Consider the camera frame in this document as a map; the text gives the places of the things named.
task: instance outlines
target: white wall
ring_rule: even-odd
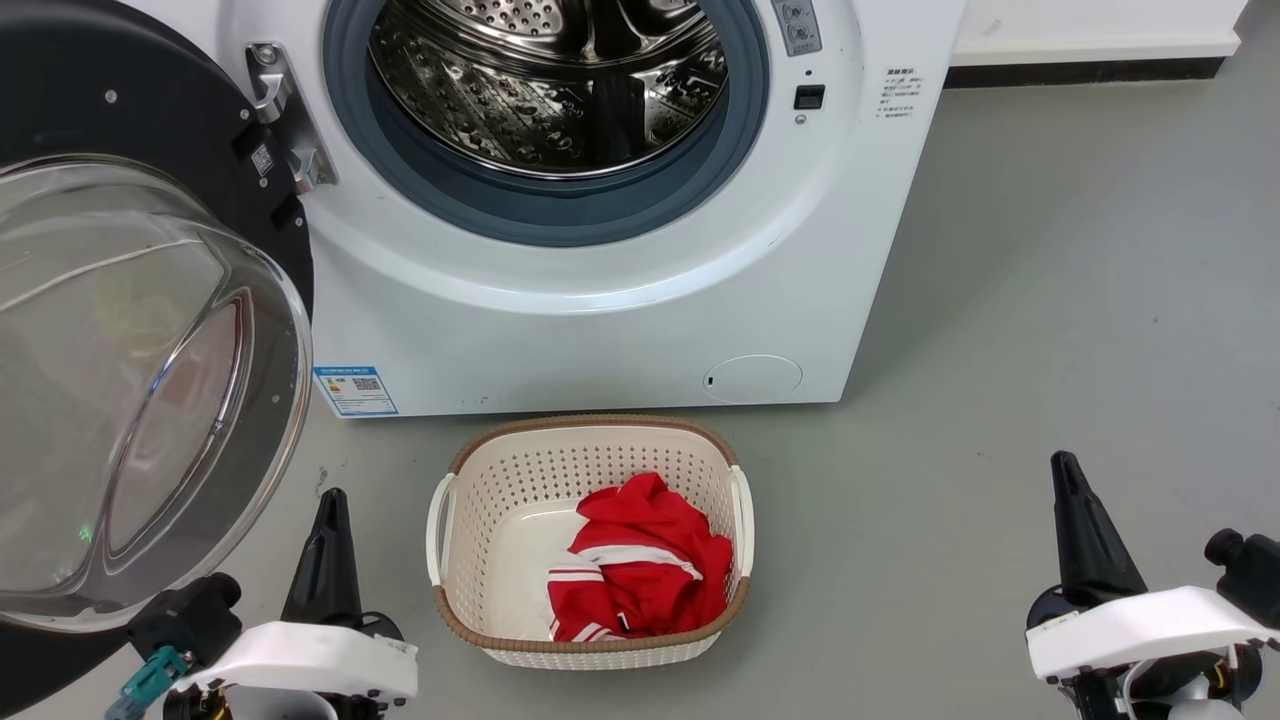
[[[969,0],[952,64],[1231,55],[1245,1]]]

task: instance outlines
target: laundry basket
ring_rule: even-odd
[[[707,514],[713,533],[732,541],[728,606],[687,633],[552,642],[547,571],[585,524],[577,502],[649,471]],[[705,652],[746,598],[754,538],[746,475],[718,436],[671,418],[582,415],[512,423],[463,448],[431,498],[426,561],[440,616],[494,659],[548,670],[620,670]]]

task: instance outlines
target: blue connector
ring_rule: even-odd
[[[142,720],[151,705],[164,697],[173,682],[191,671],[177,650],[165,646],[120,688],[120,698],[106,708],[105,720]]]

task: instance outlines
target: stainless steel drum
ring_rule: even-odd
[[[728,79],[690,0],[390,0],[370,40],[401,106],[454,151],[539,178],[676,146]]]

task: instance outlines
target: door hinge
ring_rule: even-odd
[[[270,126],[288,152],[298,195],[317,184],[337,184],[338,174],[311,122],[284,47],[278,42],[250,42],[244,47],[244,59],[253,85],[257,119]]]

